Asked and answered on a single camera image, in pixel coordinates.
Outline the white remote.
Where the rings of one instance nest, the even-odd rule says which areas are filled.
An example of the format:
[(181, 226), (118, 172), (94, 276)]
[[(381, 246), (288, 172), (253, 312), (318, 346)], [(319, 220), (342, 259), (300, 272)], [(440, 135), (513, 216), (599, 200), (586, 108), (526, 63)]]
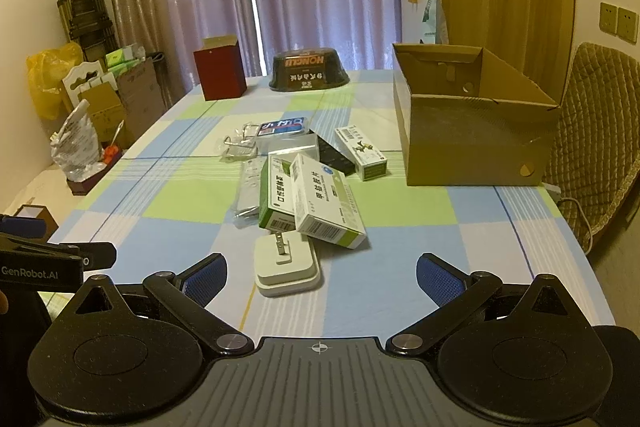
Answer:
[(233, 206), (233, 223), (238, 229), (256, 225), (259, 215), (260, 180), (265, 158), (256, 157), (242, 162), (238, 191)]

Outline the white square night light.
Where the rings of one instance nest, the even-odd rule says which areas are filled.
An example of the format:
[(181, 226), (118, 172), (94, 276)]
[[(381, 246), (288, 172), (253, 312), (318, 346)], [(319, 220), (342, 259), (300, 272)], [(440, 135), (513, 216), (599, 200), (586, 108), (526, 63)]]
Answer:
[(296, 231), (258, 237), (254, 247), (254, 274), (265, 297), (281, 297), (310, 291), (321, 281), (314, 243)]

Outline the green white medicine box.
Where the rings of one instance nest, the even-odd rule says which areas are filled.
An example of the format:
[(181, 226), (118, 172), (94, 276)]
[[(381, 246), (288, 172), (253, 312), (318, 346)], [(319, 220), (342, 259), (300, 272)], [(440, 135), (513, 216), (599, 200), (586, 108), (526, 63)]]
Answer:
[(295, 229), (289, 161), (270, 156), (260, 174), (258, 227), (271, 232)]

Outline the white ointment box green bird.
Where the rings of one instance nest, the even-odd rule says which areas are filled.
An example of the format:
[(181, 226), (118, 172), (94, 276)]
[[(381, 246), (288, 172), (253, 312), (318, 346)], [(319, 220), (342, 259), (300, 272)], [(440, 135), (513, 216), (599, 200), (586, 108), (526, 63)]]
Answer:
[(382, 178), (387, 174), (387, 158), (357, 126), (350, 124), (335, 129), (345, 155), (354, 163), (362, 181)]

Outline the white green Mecobalamin box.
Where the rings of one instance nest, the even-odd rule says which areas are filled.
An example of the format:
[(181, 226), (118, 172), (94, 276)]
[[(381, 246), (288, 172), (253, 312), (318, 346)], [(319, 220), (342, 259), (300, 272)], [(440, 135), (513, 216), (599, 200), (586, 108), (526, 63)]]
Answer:
[(295, 157), (290, 173), (296, 231), (356, 249), (367, 231), (344, 173), (303, 154)]

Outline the metal hooks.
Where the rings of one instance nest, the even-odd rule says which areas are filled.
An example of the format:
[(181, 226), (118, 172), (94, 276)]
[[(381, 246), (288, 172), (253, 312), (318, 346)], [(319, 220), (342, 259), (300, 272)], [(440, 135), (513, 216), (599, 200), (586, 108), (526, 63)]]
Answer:
[(257, 156), (257, 135), (258, 124), (243, 124), (239, 129), (235, 129), (232, 135), (224, 138), (224, 150), (222, 158), (228, 161), (243, 161), (253, 159)]

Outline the black remote control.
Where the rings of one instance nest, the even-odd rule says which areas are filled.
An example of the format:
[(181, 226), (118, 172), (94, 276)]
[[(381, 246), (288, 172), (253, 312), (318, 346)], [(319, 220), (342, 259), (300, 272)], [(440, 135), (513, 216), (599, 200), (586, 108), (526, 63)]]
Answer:
[(332, 169), (341, 171), (345, 176), (350, 176), (356, 171), (355, 164), (333, 147), (329, 142), (317, 135), (319, 147), (319, 161)]

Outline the blue label clear plastic case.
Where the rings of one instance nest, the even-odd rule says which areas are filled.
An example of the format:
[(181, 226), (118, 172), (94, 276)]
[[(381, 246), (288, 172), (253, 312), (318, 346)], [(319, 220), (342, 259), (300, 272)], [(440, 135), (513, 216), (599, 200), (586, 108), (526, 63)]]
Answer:
[(309, 129), (306, 117), (283, 118), (263, 122), (256, 134), (256, 144), (258, 152), (267, 154), (271, 147), (279, 144), (284, 139), (294, 138), (306, 134)]

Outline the yellow plastic bag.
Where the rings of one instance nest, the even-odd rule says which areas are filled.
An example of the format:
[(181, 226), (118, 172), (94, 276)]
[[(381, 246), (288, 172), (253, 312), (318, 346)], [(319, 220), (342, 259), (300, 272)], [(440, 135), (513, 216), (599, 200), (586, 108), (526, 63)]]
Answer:
[(27, 87), (40, 119), (58, 119), (63, 106), (63, 79), (83, 60), (84, 54), (76, 42), (26, 58)]

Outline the stacked cardboard boxes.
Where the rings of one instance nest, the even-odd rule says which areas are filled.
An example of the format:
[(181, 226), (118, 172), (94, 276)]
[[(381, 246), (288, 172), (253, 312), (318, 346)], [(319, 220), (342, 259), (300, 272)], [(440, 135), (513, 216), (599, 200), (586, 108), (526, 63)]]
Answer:
[(133, 43), (104, 59), (73, 67), (62, 80), (66, 101), (89, 104), (88, 115), (101, 143), (126, 150), (166, 110), (152, 56)]

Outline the open cardboard box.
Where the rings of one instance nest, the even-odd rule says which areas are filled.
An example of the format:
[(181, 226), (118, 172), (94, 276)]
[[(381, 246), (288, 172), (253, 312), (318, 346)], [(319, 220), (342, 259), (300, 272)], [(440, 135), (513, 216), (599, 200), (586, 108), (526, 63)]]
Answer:
[(411, 186), (531, 186), (560, 106), (486, 48), (394, 46), (394, 102)]

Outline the quilted tan chair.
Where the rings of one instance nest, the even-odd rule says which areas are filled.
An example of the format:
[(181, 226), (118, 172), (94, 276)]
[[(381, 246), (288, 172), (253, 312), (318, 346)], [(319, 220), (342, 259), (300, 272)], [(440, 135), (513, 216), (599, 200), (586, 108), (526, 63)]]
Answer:
[(584, 42), (575, 53), (544, 181), (591, 251), (639, 180), (639, 62)]

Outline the black folding step ladder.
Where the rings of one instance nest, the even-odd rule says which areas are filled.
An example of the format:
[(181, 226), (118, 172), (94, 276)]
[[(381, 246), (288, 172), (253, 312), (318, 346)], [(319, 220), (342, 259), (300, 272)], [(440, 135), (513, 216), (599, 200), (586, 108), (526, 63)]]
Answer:
[(118, 44), (104, 0), (56, 0), (67, 41), (81, 47), (87, 62), (104, 62)]

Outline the dark red paper box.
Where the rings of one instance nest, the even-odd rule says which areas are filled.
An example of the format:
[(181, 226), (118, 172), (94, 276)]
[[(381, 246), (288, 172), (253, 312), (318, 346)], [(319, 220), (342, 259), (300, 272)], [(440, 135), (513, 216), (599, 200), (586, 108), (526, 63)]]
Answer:
[(201, 49), (193, 52), (193, 57), (205, 101), (241, 98), (245, 93), (246, 79), (237, 36), (206, 38)]

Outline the black Hongli noodle bowl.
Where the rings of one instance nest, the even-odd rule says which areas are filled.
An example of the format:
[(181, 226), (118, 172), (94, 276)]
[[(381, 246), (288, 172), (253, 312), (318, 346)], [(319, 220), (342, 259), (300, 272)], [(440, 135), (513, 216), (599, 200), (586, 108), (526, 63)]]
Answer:
[(273, 57), (269, 87), (278, 92), (326, 90), (345, 86), (349, 77), (336, 49), (299, 49)]

